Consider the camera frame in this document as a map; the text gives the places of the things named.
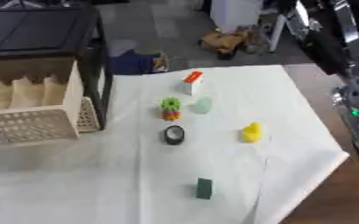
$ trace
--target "dark green block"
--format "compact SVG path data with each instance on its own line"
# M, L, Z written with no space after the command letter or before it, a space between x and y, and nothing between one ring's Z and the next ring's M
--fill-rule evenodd
M210 200L212 196L212 180L199 178L197 181L196 197L202 200Z

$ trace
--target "roll of tape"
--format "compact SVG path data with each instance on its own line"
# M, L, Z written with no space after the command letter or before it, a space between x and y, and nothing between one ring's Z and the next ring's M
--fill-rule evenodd
M165 129L165 141L170 145L181 144L185 139L185 131L178 125L173 125Z

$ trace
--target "white box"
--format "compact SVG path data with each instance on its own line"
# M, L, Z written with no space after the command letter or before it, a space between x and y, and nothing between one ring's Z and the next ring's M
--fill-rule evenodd
M203 81L204 73L192 72L183 80L184 93L187 95L194 95Z

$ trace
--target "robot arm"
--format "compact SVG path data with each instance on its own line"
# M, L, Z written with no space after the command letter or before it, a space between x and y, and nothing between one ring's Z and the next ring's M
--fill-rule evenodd
M354 14L346 0L330 0L324 4L333 12L342 41L309 17L300 1L279 0L278 8L304 52L327 74L337 74L345 82L346 86L336 92L340 103L359 109L359 31Z

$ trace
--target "wooden table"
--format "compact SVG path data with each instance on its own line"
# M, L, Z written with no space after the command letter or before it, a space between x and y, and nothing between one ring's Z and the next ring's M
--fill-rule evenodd
M359 224L359 158L352 148L350 134L328 95L341 82L335 76L323 74L316 65L287 66L286 69L331 134L351 157L282 223Z

